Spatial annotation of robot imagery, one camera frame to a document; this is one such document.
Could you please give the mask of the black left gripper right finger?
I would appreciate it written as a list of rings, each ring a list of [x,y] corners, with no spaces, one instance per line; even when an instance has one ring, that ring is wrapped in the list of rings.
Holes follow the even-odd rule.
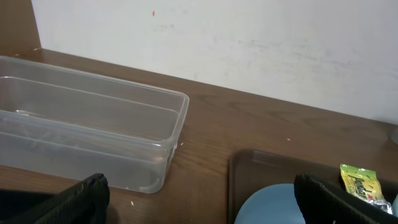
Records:
[[[397,224],[397,217],[312,174],[296,175],[294,195],[306,224]]]

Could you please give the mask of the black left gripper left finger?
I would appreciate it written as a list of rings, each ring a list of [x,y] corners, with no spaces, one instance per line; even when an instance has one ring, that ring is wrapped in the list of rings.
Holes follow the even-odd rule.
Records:
[[[58,194],[1,190],[1,224],[105,224],[110,191],[104,174],[93,174]]]

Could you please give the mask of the dark blue plate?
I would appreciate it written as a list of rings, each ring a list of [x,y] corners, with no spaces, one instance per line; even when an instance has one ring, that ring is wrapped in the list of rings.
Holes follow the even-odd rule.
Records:
[[[253,193],[239,209],[234,224],[305,224],[293,184],[275,184]]]

